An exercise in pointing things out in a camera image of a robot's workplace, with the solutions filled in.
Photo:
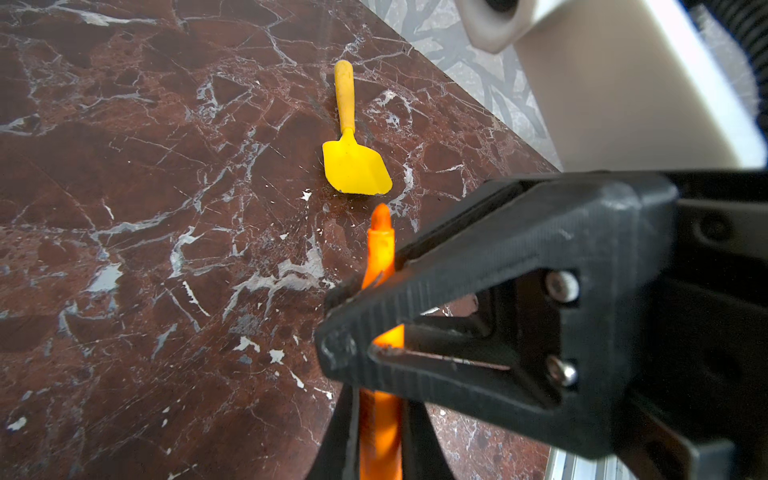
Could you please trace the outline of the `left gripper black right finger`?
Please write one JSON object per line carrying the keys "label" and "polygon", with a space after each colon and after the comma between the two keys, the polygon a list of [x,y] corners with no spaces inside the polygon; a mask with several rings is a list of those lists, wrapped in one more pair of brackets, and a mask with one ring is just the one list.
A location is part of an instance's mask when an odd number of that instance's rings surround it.
{"label": "left gripper black right finger", "polygon": [[406,400],[402,413],[402,469],[405,480],[454,480],[423,403]]}

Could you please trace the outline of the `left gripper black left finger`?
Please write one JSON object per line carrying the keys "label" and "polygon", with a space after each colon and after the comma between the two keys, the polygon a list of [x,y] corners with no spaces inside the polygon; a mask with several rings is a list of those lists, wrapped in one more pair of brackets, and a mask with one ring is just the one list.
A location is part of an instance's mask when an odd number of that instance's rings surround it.
{"label": "left gripper black left finger", "polygon": [[360,478],[359,421],[359,389],[344,385],[306,480]]}

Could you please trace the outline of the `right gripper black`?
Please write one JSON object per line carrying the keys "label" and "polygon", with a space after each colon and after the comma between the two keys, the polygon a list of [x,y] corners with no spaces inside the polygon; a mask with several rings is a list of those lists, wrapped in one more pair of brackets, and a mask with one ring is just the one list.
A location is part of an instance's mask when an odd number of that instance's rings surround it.
{"label": "right gripper black", "polygon": [[617,456],[639,479],[767,475],[767,174],[676,173],[676,238]]}

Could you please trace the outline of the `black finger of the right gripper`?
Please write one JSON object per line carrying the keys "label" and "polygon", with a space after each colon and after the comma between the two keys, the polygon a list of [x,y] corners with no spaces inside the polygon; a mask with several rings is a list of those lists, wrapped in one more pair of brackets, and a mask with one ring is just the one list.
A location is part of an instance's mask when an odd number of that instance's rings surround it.
{"label": "black finger of the right gripper", "polygon": [[657,173],[488,182],[401,246],[381,285],[331,291],[314,335],[320,367],[583,457],[609,455],[678,197]]}

